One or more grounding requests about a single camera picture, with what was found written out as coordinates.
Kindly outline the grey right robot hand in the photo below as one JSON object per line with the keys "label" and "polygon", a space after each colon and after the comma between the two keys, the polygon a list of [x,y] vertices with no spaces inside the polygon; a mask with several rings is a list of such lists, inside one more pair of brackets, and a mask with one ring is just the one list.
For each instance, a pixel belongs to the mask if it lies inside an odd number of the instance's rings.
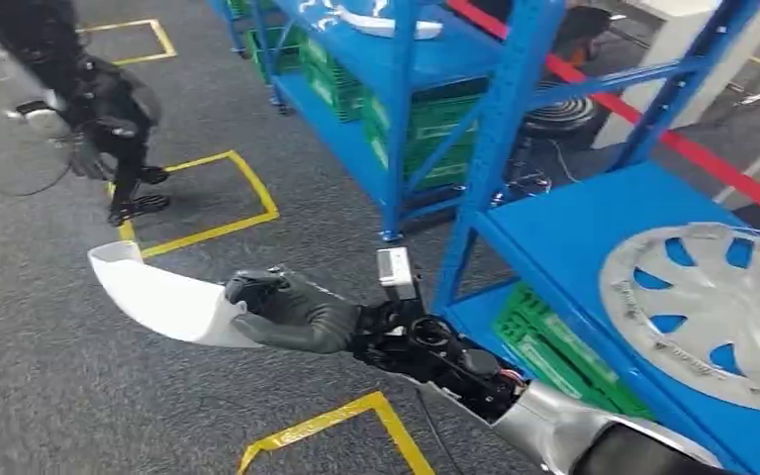
{"label": "grey right robot hand", "polygon": [[245,303],[234,327],[256,343],[330,354],[348,349],[360,318],[358,305],[282,268],[239,270],[226,283],[231,304]]}

